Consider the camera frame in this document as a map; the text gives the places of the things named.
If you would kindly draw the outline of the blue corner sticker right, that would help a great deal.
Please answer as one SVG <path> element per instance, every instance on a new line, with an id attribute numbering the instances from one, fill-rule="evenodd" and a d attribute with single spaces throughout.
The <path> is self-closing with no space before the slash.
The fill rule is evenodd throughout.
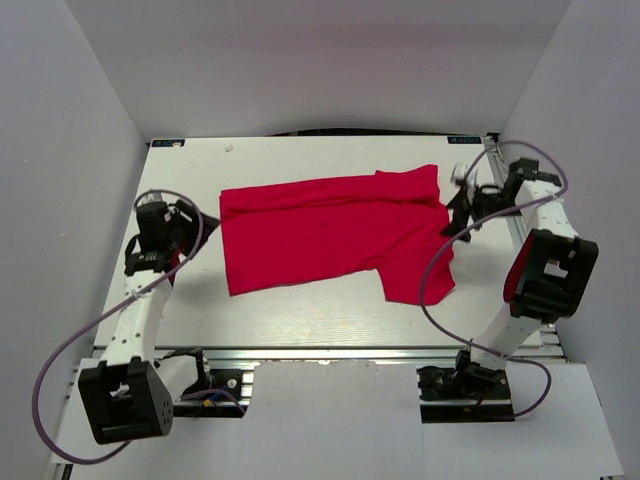
<path id="1" fill-rule="evenodd" d="M 474 145 L 482 144 L 482 138 L 479 136 L 448 136 L 447 141 L 449 144 L 457 145 Z"/>

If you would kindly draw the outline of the blue corner sticker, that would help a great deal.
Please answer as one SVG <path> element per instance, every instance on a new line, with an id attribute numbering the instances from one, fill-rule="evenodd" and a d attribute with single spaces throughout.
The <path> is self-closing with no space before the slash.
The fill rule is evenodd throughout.
<path id="1" fill-rule="evenodd" d="M 482 138 L 479 136 L 448 136 L 447 141 L 449 144 L 457 145 L 474 145 L 482 144 Z"/>
<path id="2" fill-rule="evenodd" d="M 185 145 L 185 139 L 155 139 L 151 142 L 152 148 L 179 148 Z"/>

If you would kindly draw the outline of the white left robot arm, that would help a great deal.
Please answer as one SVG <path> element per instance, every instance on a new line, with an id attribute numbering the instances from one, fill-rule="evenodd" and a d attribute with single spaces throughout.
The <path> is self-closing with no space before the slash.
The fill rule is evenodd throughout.
<path id="1" fill-rule="evenodd" d="M 127 305 L 99 363 L 81 371 L 79 393 L 95 441 L 101 445 L 167 435 L 174 404 L 199 399 L 212 377 L 201 349 L 154 356 L 175 268 L 196 253 L 220 221 L 183 200 L 158 194 L 135 209 L 138 232 L 125 249 Z"/>

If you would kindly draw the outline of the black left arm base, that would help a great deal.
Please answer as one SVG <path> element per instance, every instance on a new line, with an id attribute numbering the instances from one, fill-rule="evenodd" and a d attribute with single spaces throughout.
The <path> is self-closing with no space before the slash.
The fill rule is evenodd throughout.
<path id="1" fill-rule="evenodd" d="M 200 348 L 156 353 L 153 366 L 172 396 L 175 417 L 240 419 L 248 409 L 248 372 L 211 365 Z"/>

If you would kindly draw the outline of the blue corner sticker left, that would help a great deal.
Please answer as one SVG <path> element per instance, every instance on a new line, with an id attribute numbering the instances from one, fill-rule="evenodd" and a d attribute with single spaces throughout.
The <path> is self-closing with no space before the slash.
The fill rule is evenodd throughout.
<path id="1" fill-rule="evenodd" d="M 179 148 L 185 145 L 185 139 L 155 139 L 151 142 L 152 148 Z"/>

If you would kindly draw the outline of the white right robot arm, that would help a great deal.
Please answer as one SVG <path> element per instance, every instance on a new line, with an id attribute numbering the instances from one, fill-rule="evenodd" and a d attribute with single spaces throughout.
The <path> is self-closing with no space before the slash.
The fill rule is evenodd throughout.
<path id="1" fill-rule="evenodd" d="M 458 191 L 447 207 L 451 222 L 442 235 L 471 239 L 463 228 L 489 214 L 521 217 L 526 237 L 503 288 L 504 305 L 473 346 L 460 351 L 451 374 L 453 390 L 472 399 L 499 384 L 506 359 L 544 324 L 575 314 L 599 255 L 596 243 L 579 236 L 558 195 L 562 181 L 536 160 L 512 163 L 502 186 L 480 185 L 465 164 L 452 182 Z"/>

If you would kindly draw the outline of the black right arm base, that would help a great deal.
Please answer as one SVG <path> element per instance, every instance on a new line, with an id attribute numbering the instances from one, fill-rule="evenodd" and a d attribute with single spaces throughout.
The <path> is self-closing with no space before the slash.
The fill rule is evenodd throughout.
<path id="1" fill-rule="evenodd" d="M 417 370 L 423 424 L 512 421 L 514 408 L 504 371 L 496 382 L 458 374 L 454 368 Z"/>

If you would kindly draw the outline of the red t shirt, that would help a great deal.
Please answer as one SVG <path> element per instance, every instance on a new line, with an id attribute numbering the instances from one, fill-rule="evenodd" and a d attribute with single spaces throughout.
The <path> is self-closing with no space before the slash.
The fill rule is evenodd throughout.
<path id="1" fill-rule="evenodd" d="M 455 287 L 435 165 L 227 189 L 219 205 L 233 296 L 370 270 L 389 302 L 436 305 Z"/>

